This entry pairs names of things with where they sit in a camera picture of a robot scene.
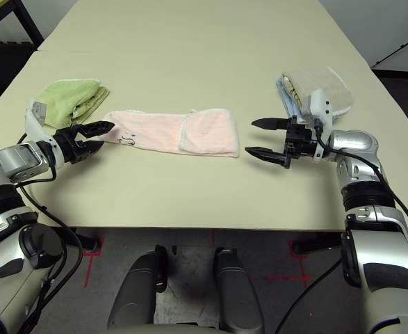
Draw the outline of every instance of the green towel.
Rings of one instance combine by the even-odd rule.
[[[56,129],[69,127],[72,121],[82,123],[108,96],[96,79],[58,80],[47,86],[36,102],[47,105],[44,122]]]

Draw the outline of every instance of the table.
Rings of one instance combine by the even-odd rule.
[[[356,99],[335,128],[377,137],[386,175],[408,206],[408,120],[318,2],[156,1],[156,15],[144,3],[80,0],[73,7],[0,98],[0,149],[20,137],[28,100],[41,89],[57,79],[95,77],[111,93],[88,121],[114,110],[222,107],[234,112],[242,148],[281,151],[284,132],[250,125],[286,117],[276,78],[287,69],[331,65]],[[137,14],[126,10],[132,5]],[[99,14],[100,25],[86,25]],[[244,151],[239,159],[190,157],[105,144],[32,190],[72,227],[338,231],[344,209],[335,168],[302,158],[285,170]]]

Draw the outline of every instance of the wall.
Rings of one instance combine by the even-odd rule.
[[[22,0],[35,25],[46,38],[77,0]],[[13,13],[0,22],[0,41],[31,41]]]
[[[408,0],[319,1],[369,65],[408,42]],[[375,68],[408,71],[408,47]]]
[[[408,0],[319,0],[369,65],[408,42]],[[23,0],[47,37],[76,0]],[[29,40],[13,14],[0,22],[1,41]],[[408,71],[408,47],[376,68]]]

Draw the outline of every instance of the folded towel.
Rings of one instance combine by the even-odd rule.
[[[328,66],[283,72],[277,87],[289,117],[297,116],[304,122],[302,103],[313,91],[323,89],[332,105],[333,121],[347,113],[354,103],[352,93],[344,80]]]
[[[44,122],[57,129],[83,122],[105,99],[109,90],[97,79],[63,79],[51,83],[35,99],[47,105]]]
[[[226,109],[188,114],[111,111],[103,120],[115,124],[101,136],[111,143],[177,154],[239,157],[236,121]]]

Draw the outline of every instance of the floor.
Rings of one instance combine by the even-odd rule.
[[[296,297],[340,257],[340,250],[297,256],[292,240],[312,233],[245,230],[96,229],[100,253],[85,256],[79,270],[44,310],[34,334],[95,334],[106,330],[114,298],[132,263],[156,244],[169,250],[168,288],[157,296],[156,323],[218,325],[218,292],[212,261],[218,246],[234,247],[247,269],[263,311],[266,333]],[[177,245],[177,254],[171,251]],[[76,250],[70,248],[71,262]],[[281,333],[359,333],[361,294],[343,279],[341,268],[317,286],[288,319]]]

